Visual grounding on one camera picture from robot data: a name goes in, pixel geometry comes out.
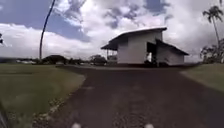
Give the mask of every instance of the tree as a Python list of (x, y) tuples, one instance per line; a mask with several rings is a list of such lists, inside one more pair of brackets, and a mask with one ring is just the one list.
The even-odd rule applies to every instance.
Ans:
[(223, 15), (223, 11), (219, 9), (218, 6), (212, 6), (208, 11), (203, 12), (204, 16), (207, 16), (209, 23), (213, 23), (216, 33), (216, 38), (219, 45), (219, 34), (217, 31), (217, 26), (215, 20), (220, 20), (222, 22), (221, 15)]
[(105, 65), (107, 60), (101, 55), (94, 55), (90, 57), (90, 62), (94, 65)]
[(58, 62), (66, 64), (67, 59), (61, 55), (50, 55), (43, 59), (43, 63), (47, 63), (47, 64), (57, 64)]
[(224, 39), (220, 40), (219, 47), (217, 45), (205, 46), (200, 56), (204, 63), (223, 63), (224, 61)]
[(0, 44), (3, 44), (2, 34), (0, 33)]
[(47, 17), (46, 17), (46, 19), (45, 19), (45, 23), (44, 23), (43, 31), (42, 31), (42, 33), (41, 33), (40, 47), (39, 47), (39, 59), (40, 59), (40, 62), (42, 61), (42, 47), (43, 47), (44, 33), (45, 33), (45, 30), (46, 30), (46, 27), (47, 27), (47, 23), (48, 23), (49, 17), (50, 17), (51, 12), (52, 12), (52, 10), (53, 10), (53, 8), (54, 8), (55, 1), (56, 1), (56, 0), (53, 0), (53, 1), (52, 1), (50, 10), (49, 10), (49, 12), (48, 12), (48, 14), (47, 14)]

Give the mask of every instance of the grass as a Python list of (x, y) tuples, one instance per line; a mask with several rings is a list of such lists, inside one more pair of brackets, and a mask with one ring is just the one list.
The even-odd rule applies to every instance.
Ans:
[(224, 92), (224, 64), (207, 64), (182, 72), (205, 86)]
[(30, 128), (34, 115), (48, 113), (84, 79), (54, 66), (0, 65), (0, 99), (14, 128)]

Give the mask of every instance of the wall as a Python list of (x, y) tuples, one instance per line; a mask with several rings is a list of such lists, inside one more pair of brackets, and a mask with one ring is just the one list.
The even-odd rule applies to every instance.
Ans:
[(165, 48), (165, 47), (158, 47), (157, 48), (157, 62), (161, 63), (161, 62), (165, 62), (167, 64), (169, 64), (169, 54), (170, 51), (169, 49)]
[(157, 62), (165, 62), (169, 65), (182, 65), (184, 64), (184, 55), (180, 55), (171, 51), (167, 47), (159, 47), (157, 53)]
[(147, 59), (147, 42), (156, 44), (156, 38), (162, 40), (162, 32), (151, 32), (130, 37), (128, 45), (119, 45), (118, 63), (143, 64)]
[(128, 51), (128, 43), (121, 43), (118, 45), (117, 51), (117, 62), (118, 63), (127, 63), (129, 60), (129, 51)]
[(170, 65), (183, 65), (184, 64), (184, 55), (170, 51), (169, 54), (169, 64)]

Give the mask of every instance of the house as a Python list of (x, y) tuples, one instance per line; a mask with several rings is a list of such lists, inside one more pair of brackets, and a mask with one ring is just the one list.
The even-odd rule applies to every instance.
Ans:
[(163, 42), (162, 33), (166, 29), (154, 28), (123, 33), (101, 49), (117, 51), (118, 64), (144, 64), (151, 58), (149, 61), (157, 64), (182, 65), (184, 56), (188, 53)]

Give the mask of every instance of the sky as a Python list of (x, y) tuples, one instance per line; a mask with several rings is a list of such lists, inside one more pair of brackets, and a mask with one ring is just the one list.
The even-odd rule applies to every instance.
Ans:
[[(203, 46), (215, 44), (213, 25), (202, 12), (219, 0), (56, 0), (43, 42), (43, 55), (87, 59), (105, 55), (100, 47), (117, 35), (167, 27), (164, 41), (199, 59)], [(3, 57), (38, 57), (40, 35), (52, 0), (0, 0)], [(220, 37), (224, 24), (217, 21)]]

